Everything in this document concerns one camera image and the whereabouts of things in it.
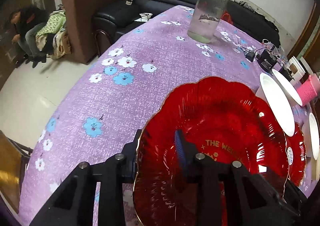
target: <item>water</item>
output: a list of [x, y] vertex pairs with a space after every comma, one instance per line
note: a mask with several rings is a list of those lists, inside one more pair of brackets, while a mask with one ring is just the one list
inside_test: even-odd
[[201, 43], [209, 43], [214, 36], [227, 1], [198, 0], [188, 30], [189, 37]]

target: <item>silver bolt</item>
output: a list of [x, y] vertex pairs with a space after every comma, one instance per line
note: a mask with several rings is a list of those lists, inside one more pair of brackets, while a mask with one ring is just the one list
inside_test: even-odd
[[124, 155], [121, 153], [118, 153], [115, 155], [115, 158], [116, 158], [116, 160], [122, 160], [122, 159], [124, 159]]
[[242, 163], [239, 162], [239, 161], [233, 161], [233, 162], [232, 162], [232, 165], [233, 165], [235, 168], [239, 168], [239, 167], [241, 167]]
[[80, 164], [78, 164], [79, 168], [83, 169], [86, 168], [88, 166], [88, 162], [81, 162]]
[[204, 155], [203, 153], [197, 153], [197, 154], [196, 154], [196, 159], [202, 160], [202, 159], [204, 159], [204, 158], [205, 158], [205, 155]]

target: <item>seated person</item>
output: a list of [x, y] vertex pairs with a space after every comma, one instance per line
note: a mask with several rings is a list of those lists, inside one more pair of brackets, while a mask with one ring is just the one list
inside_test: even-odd
[[37, 32], [45, 26], [47, 20], [46, 11], [33, 5], [12, 12], [9, 16], [9, 22], [15, 25], [18, 33], [13, 37], [12, 43], [18, 42], [28, 55], [28, 62], [33, 62], [33, 68], [38, 62], [46, 60], [46, 53], [39, 51], [35, 37]]

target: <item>red plate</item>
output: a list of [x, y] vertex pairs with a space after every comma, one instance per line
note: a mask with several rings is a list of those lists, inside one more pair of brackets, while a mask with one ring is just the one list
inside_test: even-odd
[[295, 123], [294, 135], [287, 138], [287, 154], [289, 160], [289, 178], [296, 185], [300, 186], [306, 168], [306, 145], [299, 124]]
[[[196, 186], [181, 176], [174, 147], [177, 129], [216, 161], [240, 160], [251, 173], [258, 173], [258, 165], [268, 166], [284, 181], [288, 177], [284, 133], [268, 104], [250, 88], [218, 77], [181, 85], [140, 137], [133, 199], [145, 226], [195, 224]], [[221, 193], [225, 206], [223, 185]], [[226, 225], [226, 210], [222, 217]]]

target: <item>table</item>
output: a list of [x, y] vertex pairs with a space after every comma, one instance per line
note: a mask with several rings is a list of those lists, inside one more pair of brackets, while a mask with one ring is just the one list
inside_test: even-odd
[[[69, 91], [31, 155], [20, 198], [26, 225], [78, 163], [104, 162], [121, 152], [178, 85], [219, 76], [258, 89], [262, 69], [239, 46], [262, 45], [224, 21], [212, 43], [200, 44], [187, 35], [192, 13], [175, 6], [122, 36]], [[307, 109], [293, 111], [301, 125]], [[98, 191], [95, 200], [94, 225]], [[127, 225], [138, 225], [130, 185], [124, 186], [124, 206]]]

